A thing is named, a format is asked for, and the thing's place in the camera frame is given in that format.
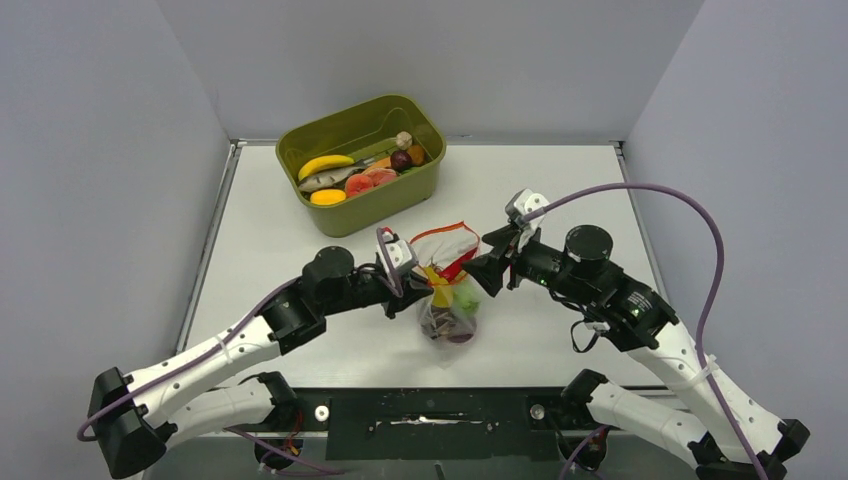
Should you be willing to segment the green yellow mango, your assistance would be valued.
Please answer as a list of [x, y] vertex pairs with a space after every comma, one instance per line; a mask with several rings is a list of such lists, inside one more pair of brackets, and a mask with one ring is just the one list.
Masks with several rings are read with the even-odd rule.
[[450, 309], [454, 301], [452, 285], [441, 278], [431, 266], [425, 267], [424, 273], [430, 286], [433, 288], [431, 306], [436, 309]]

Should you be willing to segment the green cabbage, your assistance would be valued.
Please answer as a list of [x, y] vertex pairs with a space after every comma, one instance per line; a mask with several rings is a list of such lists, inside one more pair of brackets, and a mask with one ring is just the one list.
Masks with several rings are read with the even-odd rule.
[[481, 296], [472, 282], [463, 282], [453, 287], [452, 308], [465, 317], [473, 317], [479, 311]]

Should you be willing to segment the clear zip top bag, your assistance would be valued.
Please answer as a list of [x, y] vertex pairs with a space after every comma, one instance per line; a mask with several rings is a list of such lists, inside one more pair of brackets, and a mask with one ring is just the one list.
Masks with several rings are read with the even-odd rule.
[[457, 222], [422, 232], [410, 245], [418, 260], [416, 271], [433, 289], [416, 305], [421, 333], [442, 348], [471, 341], [482, 294], [463, 265], [478, 256], [480, 236]]

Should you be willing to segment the purple red onion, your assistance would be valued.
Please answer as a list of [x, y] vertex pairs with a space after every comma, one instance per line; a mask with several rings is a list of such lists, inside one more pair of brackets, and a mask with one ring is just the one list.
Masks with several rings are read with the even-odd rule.
[[450, 322], [446, 329], [444, 338], [454, 344], [464, 344], [472, 340], [477, 331], [474, 322]]

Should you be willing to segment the red chili pepper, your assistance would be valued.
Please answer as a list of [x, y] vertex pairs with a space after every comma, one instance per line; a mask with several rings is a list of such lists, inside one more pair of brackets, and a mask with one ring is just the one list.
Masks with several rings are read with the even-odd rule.
[[437, 273], [441, 278], [445, 279], [449, 283], [455, 283], [456, 281], [460, 281], [465, 275], [463, 264], [465, 262], [473, 260], [474, 257], [474, 252], [467, 252], [466, 254], [452, 261], [447, 267], [440, 268]]

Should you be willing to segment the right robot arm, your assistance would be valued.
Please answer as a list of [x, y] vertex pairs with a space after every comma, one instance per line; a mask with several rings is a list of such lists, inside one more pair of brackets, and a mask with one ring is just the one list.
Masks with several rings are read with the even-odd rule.
[[572, 425], [593, 421], [617, 427], [661, 447], [692, 467], [700, 479], [755, 479], [754, 459], [769, 479], [787, 475], [810, 432], [780, 419], [744, 393], [720, 367], [702, 366], [696, 343], [670, 305], [651, 287], [611, 261], [613, 240], [602, 228], [571, 229], [560, 250], [534, 234], [524, 246], [508, 225], [483, 237], [491, 251], [464, 263], [490, 295], [527, 280], [582, 314], [596, 337], [650, 370], [685, 405], [680, 411], [626, 390], [584, 369], [562, 393]]

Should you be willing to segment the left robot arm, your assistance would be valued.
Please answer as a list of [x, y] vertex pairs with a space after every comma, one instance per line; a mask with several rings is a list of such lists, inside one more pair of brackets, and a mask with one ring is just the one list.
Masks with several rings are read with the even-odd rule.
[[433, 291], [414, 268], [404, 241], [380, 247], [375, 261], [363, 266], [343, 247], [319, 250], [300, 276], [217, 335], [146, 368], [98, 374], [78, 439], [97, 443], [110, 476], [125, 479], [182, 440], [268, 421], [292, 395], [281, 375], [240, 387], [222, 382], [325, 333], [331, 315], [379, 305], [394, 318]]

